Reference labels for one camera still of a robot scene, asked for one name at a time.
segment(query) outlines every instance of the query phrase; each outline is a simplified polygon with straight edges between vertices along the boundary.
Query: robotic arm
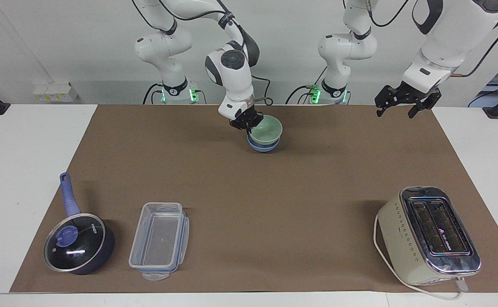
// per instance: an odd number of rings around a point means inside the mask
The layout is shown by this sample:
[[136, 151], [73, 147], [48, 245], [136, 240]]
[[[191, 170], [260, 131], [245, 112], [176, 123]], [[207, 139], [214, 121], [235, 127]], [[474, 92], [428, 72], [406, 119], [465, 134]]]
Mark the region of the robotic arm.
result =
[[410, 118], [431, 109], [441, 96], [438, 85], [498, 25], [498, 0], [419, 0], [412, 17], [427, 39], [403, 74], [401, 85], [385, 86], [374, 99], [378, 116], [401, 103], [415, 104]]
[[[375, 6], [378, 0], [372, 0]], [[349, 34], [327, 35], [319, 42], [319, 55], [327, 62], [327, 73], [319, 85], [321, 99], [329, 103], [342, 101], [351, 68], [345, 60], [364, 60], [376, 52], [376, 38], [371, 33], [371, 20], [366, 0], [349, 0], [343, 17]]]
[[165, 89], [171, 96], [189, 93], [184, 90], [188, 81], [182, 66], [171, 56], [181, 54], [192, 46], [190, 34], [177, 25], [175, 18], [192, 20], [195, 16], [201, 16], [218, 22], [231, 41], [206, 57], [206, 71], [211, 81], [226, 89], [219, 113], [229, 119], [231, 126], [250, 133], [263, 119], [262, 113], [254, 107], [250, 70], [257, 64], [260, 51], [234, 15], [220, 0], [212, 3], [202, 0], [136, 1], [142, 16], [148, 16], [145, 19], [149, 25], [159, 30], [140, 38], [136, 43], [136, 52], [142, 60], [158, 68]]

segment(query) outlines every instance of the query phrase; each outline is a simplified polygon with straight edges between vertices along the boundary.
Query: white cord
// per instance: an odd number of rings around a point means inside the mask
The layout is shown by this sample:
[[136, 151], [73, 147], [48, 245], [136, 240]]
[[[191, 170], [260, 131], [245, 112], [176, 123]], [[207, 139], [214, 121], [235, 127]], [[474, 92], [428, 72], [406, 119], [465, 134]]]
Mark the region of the white cord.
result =
[[428, 292], [428, 291], [425, 291], [425, 290], [422, 290], [418, 287], [414, 287], [414, 286], [411, 286], [410, 284], [407, 284], [405, 283], [398, 275], [397, 273], [395, 272], [395, 270], [393, 270], [393, 267], [391, 266], [391, 264], [389, 264], [389, 262], [387, 261], [387, 259], [385, 258], [382, 250], [380, 249], [380, 247], [378, 246], [378, 243], [376, 243], [376, 231], [377, 231], [377, 227], [378, 227], [378, 214], [376, 214], [376, 219], [374, 219], [374, 246], [376, 247], [378, 253], [380, 254], [380, 256], [382, 257], [382, 259], [384, 260], [385, 264], [387, 264], [388, 268], [391, 270], [391, 272], [393, 273], [393, 275], [395, 277], [397, 277], [397, 279], [402, 283], [404, 284], [405, 286], [407, 286], [408, 288], [410, 289], [413, 289], [415, 291], [418, 291], [418, 292], [421, 292], [421, 293], [424, 293], [426, 295], [430, 295], [432, 297], [436, 297], [436, 298], [440, 298], [440, 299], [445, 299], [446, 301], [455, 301], [456, 299], [459, 299], [461, 297], [461, 295], [463, 294], [462, 292], [458, 292], [457, 295], [455, 297], [444, 297], [442, 295], [436, 295], [432, 292]]

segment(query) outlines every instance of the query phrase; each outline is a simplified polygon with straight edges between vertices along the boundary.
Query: toaster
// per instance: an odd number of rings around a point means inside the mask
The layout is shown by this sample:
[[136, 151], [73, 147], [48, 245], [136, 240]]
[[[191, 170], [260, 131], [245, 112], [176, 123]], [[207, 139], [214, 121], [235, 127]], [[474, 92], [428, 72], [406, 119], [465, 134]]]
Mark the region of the toaster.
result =
[[426, 286], [477, 274], [481, 259], [450, 199], [436, 187], [407, 187], [377, 216], [395, 273]]

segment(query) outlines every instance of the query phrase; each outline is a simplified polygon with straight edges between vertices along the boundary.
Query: plastic food container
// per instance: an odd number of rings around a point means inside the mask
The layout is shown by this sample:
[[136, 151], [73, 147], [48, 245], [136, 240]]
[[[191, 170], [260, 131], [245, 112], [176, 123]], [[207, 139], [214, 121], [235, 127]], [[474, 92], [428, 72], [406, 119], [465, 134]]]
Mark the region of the plastic food container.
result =
[[147, 280], [167, 278], [185, 258], [188, 230], [181, 204], [145, 204], [128, 263]]

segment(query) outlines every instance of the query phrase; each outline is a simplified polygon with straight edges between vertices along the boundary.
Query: white wall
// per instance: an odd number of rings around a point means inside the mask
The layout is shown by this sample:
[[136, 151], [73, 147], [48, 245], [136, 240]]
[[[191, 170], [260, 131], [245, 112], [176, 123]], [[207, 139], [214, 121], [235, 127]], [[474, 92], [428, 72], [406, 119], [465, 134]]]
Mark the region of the white wall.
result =
[[[271, 78], [269, 96], [277, 103], [294, 87], [315, 81], [324, 67], [317, 53], [321, 36], [346, 32], [340, 0], [225, 0], [245, 30], [261, 48], [255, 75]], [[374, 13], [389, 20], [403, 0], [382, 0]], [[385, 84], [397, 86], [425, 37], [411, 20], [409, 4], [390, 26], [372, 30], [379, 47], [374, 58], [352, 61], [352, 104], [373, 104]], [[152, 29], [142, 21], [130, 0], [0, 0], [0, 8], [55, 81], [70, 81], [83, 103], [140, 103], [148, 85], [159, 80], [157, 70], [139, 60], [134, 42]], [[194, 47], [179, 55], [187, 75], [217, 103], [224, 91], [208, 80], [205, 55], [228, 37], [211, 20], [183, 22], [194, 36]], [[458, 72], [468, 72], [491, 41], [487, 40]], [[498, 72], [498, 44], [471, 78], [450, 79], [441, 86], [438, 105], [464, 106]], [[0, 98], [34, 103], [33, 83], [44, 80], [27, 56], [0, 25]], [[257, 95], [263, 82], [255, 81]]]

